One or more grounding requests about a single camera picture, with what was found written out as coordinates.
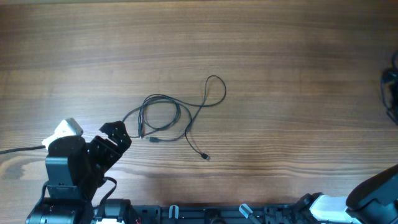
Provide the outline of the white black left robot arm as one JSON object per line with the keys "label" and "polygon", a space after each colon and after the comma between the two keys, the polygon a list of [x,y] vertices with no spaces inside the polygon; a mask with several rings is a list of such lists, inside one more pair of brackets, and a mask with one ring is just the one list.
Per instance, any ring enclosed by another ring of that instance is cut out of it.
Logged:
{"label": "white black left robot arm", "polygon": [[140,223],[130,200],[111,199],[109,191],[99,205],[92,204],[96,191],[114,178],[105,173],[131,146],[122,121],[105,123],[99,129],[106,139],[90,142],[73,118],[64,119],[42,144],[48,150],[48,175],[42,195],[26,218],[26,224]]}

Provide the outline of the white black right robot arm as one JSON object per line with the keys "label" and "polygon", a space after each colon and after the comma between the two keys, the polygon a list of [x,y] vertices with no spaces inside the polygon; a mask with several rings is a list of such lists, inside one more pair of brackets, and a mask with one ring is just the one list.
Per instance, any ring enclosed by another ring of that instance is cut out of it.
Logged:
{"label": "white black right robot arm", "polygon": [[347,197],[307,194],[294,211],[310,223],[397,223],[397,166],[365,180]]}

